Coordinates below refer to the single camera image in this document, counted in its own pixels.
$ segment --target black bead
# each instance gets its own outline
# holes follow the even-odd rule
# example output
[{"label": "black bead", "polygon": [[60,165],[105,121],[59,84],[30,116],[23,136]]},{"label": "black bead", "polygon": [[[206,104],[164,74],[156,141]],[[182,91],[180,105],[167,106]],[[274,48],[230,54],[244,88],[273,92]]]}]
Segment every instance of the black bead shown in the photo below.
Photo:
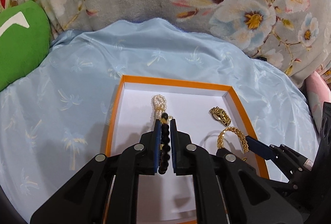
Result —
[{"label": "black bead", "polygon": [[162,147],[162,152],[169,152],[170,151],[170,146],[169,145],[164,145]]},{"label": "black bead", "polygon": [[162,161],[169,161],[170,160],[170,155],[169,154],[164,154],[161,156]]},{"label": "black bead", "polygon": [[164,123],[161,126],[161,132],[168,132],[169,131],[169,125]]},{"label": "black bead", "polygon": [[167,162],[167,161],[161,161],[161,163],[160,163],[160,167],[161,168],[166,169],[166,168],[168,168],[168,166],[169,166],[169,162]]},{"label": "black bead", "polygon": [[169,116],[167,113],[162,113],[161,118],[164,118],[165,120],[168,120]]},{"label": "black bead", "polygon": [[160,170],[160,168],[158,169],[158,173],[160,174],[160,175],[164,175],[165,173],[166,173],[166,170],[165,171],[162,171],[162,170]]},{"label": "black bead", "polygon": [[167,144],[169,144],[169,142],[170,142],[170,138],[169,137],[162,138],[162,144],[167,145]]}]

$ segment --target metal screw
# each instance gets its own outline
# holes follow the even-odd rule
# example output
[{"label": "metal screw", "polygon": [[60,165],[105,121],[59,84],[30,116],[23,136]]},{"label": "metal screw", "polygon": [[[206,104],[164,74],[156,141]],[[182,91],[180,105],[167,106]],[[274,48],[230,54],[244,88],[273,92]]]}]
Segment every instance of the metal screw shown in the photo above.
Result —
[{"label": "metal screw", "polygon": [[193,144],[188,144],[186,146],[186,149],[189,150],[189,151],[195,151],[197,149],[197,146],[193,145]]},{"label": "metal screw", "polygon": [[236,156],[234,156],[233,154],[228,154],[226,155],[225,159],[229,162],[233,162],[236,160]]},{"label": "metal screw", "polygon": [[95,160],[98,162],[102,162],[106,159],[105,155],[103,154],[98,154],[97,156],[95,156]]},{"label": "metal screw", "polygon": [[143,150],[144,149],[144,145],[143,144],[136,144],[136,145],[134,145],[134,149],[136,150],[136,151],[139,151],[139,150]]}]

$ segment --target jewelry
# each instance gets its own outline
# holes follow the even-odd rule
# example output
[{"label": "jewelry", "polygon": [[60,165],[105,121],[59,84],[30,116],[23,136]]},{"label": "jewelry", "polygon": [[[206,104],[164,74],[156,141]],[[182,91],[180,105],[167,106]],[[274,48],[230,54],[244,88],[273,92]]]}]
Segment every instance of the jewelry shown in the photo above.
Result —
[{"label": "jewelry", "polygon": [[161,94],[153,97],[153,106],[155,109],[155,119],[162,119],[162,113],[167,109],[167,100]]},{"label": "jewelry", "polygon": [[246,137],[244,136],[242,131],[236,127],[226,127],[223,131],[220,132],[220,134],[218,135],[218,138],[217,138],[217,148],[218,149],[224,148],[223,138],[224,138],[226,131],[233,132],[239,137],[244,154],[249,151]]},{"label": "jewelry", "polygon": [[219,107],[213,107],[209,112],[212,114],[214,119],[222,123],[225,127],[228,127],[231,123],[231,119],[224,109]]}]

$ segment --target light blue satin fabric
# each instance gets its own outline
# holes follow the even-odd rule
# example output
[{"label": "light blue satin fabric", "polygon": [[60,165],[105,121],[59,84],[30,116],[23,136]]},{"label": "light blue satin fabric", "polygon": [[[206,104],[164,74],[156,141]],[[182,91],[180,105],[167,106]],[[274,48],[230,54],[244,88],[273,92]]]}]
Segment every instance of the light blue satin fabric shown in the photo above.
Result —
[{"label": "light blue satin fabric", "polygon": [[[28,222],[103,151],[122,74],[232,85],[260,141],[315,158],[316,132],[304,96],[283,72],[230,43],[152,19],[68,31],[53,45],[40,67],[0,93],[0,185]],[[286,181],[267,165],[271,179]]]}]

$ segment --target green pillow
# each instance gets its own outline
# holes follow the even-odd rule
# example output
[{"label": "green pillow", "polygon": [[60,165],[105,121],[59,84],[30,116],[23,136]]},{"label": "green pillow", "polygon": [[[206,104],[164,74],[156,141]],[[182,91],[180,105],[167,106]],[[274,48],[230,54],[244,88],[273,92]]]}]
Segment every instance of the green pillow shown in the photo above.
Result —
[{"label": "green pillow", "polygon": [[40,65],[50,37],[47,15],[32,0],[0,13],[0,91]]}]

